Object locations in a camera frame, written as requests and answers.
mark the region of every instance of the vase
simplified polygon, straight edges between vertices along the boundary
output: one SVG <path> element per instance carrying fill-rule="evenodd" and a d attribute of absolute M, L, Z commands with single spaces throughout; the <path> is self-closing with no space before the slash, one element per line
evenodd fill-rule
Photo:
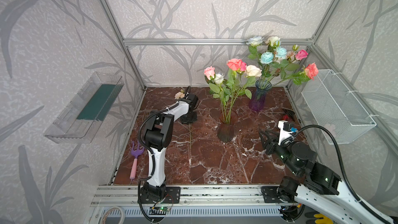
<path fill-rule="evenodd" d="M 271 88 L 272 84 L 270 82 L 262 82 L 261 80 L 256 81 L 256 92 L 251 97 L 249 108 L 253 111 L 261 111 L 266 102 L 267 92 L 271 90 Z"/>
<path fill-rule="evenodd" d="M 220 125 L 217 127 L 217 137 L 224 143 L 230 142 L 235 135 L 235 124 L 238 122 L 238 114 L 232 110 L 229 123 L 224 121 L 224 115 L 220 112 Z"/>

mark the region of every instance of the brown glass vase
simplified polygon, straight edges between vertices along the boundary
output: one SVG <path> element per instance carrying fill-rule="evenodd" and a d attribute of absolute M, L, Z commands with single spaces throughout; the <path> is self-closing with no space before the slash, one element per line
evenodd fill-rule
<path fill-rule="evenodd" d="M 224 115 L 220 112 L 220 124 L 217 127 L 217 137 L 224 143 L 230 142 L 235 136 L 235 124 L 238 122 L 238 114 L 232 110 L 229 123 L 224 121 Z"/>

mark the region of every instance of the mesh basket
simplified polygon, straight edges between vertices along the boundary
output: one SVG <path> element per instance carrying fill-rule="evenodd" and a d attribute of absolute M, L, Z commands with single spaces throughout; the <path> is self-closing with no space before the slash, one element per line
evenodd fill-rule
<path fill-rule="evenodd" d="M 328 129 L 338 144 L 349 144 L 376 126 L 374 119 L 331 69 L 319 70 L 301 94 L 318 125 Z M 324 135 L 333 144 L 331 138 Z"/>

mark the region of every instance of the red handle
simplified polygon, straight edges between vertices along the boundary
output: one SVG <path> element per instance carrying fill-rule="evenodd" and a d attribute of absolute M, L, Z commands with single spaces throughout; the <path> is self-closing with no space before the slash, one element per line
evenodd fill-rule
<path fill-rule="evenodd" d="M 135 173 L 137 172 L 137 158 L 134 159 L 131 167 L 130 179 L 135 179 Z"/>

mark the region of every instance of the marble surface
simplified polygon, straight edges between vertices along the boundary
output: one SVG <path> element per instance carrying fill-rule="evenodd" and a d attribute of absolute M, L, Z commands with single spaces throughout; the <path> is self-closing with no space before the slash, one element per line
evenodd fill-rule
<path fill-rule="evenodd" d="M 148 176 L 148 153 L 138 157 L 137 177 L 129 178 L 134 157 L 130 155 L 131 142 L 137 142 L 137 131 L 143 122 L 145 109 L 160 110 L 174 102 L 180 88 L 148 88 L 130 142 L 118 168 L 114 184 L 137 184 L 137 178 Z M 216 136 L 219 125 L 219 100 L 213 99 L 206 87 L 193 87 L 200 99 L 198 121 L 191 124 L 174 122 L 173 138 L 166 151 L 165 174 L 167 184 L 279 184 L 285 175 L 293 174 L 275 155 L 267 156 L 262 149 L 259 129 L 278 131 L 277 123 L 284 115 L 282 107 L 291 104 L 282 87 L 274 87 L 267 94 L 266 106 L 260 112 L 248 108 L 246 96 L 236 100 L 234 110 L 239 120 L 236 136 L 229 143 Z"/>

